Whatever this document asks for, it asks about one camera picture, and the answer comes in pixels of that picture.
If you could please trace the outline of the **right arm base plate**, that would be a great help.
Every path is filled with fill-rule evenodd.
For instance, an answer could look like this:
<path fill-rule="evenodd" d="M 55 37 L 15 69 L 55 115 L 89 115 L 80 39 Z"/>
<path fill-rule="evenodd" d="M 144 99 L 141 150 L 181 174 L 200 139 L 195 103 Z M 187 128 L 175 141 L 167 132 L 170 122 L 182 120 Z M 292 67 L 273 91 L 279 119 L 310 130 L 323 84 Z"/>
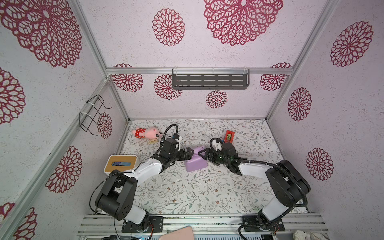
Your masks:
<path fill-rule="evenodd" d="M 270 221 L 257 215 L 242 216 L 245 232 L 283 232 L 285 226 L 281 219 Z"/>

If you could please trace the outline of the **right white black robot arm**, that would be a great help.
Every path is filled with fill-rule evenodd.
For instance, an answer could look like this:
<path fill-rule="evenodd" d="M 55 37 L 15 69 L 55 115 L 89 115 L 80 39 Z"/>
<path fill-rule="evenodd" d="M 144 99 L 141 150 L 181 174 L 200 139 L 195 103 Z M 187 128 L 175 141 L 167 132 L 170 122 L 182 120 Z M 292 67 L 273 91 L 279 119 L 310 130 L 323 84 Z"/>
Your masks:
<path fill-rule="evenodd" d="M 311 187 L 287 160 L 270 163 L 242 158 L 232 143 L 218 138 L 212 138 L 210 147 L 199 151 L 198 155 L 217 166 L 225 165 L 233 174 L 269 182 L 274 198 L 257 214 L 257 223 L 260 225 L 272 224 L 294 208 L 304 208 L 308 205 L 307 194 Z"/>

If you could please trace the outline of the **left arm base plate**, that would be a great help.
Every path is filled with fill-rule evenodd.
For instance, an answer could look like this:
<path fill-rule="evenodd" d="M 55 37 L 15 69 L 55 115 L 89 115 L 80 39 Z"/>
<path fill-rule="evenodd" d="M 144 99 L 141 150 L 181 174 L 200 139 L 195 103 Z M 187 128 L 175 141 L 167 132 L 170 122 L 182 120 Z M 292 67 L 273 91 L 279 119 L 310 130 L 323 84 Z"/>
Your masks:
<path fill-rule="evenodd" d="M 140 224 L 124 221 L 122 233 L 161 233 L 163 231 L 164 217 L 147 216 Z"/>

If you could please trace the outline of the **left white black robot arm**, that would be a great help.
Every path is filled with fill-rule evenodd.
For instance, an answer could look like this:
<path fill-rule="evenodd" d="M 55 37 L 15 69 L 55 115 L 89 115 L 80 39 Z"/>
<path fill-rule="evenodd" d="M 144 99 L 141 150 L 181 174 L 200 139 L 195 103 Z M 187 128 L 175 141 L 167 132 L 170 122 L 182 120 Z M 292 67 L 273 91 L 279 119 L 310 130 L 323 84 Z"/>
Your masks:
<path fill-rule="evenodd" d="M 150 214 L 134 204 L 137 187 L 161 174 L 177 161 L 190 160 L 193 154 L 194 150 L 191 148 L 181 148 L 179 126 L 168 126 L 160 140 L 159 148 L 146 162 L 128 172 L 113 170 L 98 185 L 100 192 L 95 198 L 95 207 L 118 221 L 124 220 L 146 228 L 150 223 Z"/>

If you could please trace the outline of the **pink wrapping paper sheet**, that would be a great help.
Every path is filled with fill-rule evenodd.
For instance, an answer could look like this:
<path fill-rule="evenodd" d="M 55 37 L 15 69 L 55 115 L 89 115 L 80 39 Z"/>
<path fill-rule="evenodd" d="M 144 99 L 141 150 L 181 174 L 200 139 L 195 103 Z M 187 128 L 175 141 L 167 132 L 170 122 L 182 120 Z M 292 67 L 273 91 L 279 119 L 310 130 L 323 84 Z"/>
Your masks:
<path fill-rule="evenodd" d="M 204 146 L 200 146 L 194 149 L 194 154 L 190 160 L 184 161 L 187 172 L 193 172 L 208 167 L 208 163 L 198 153 L 204 150 Z"/>

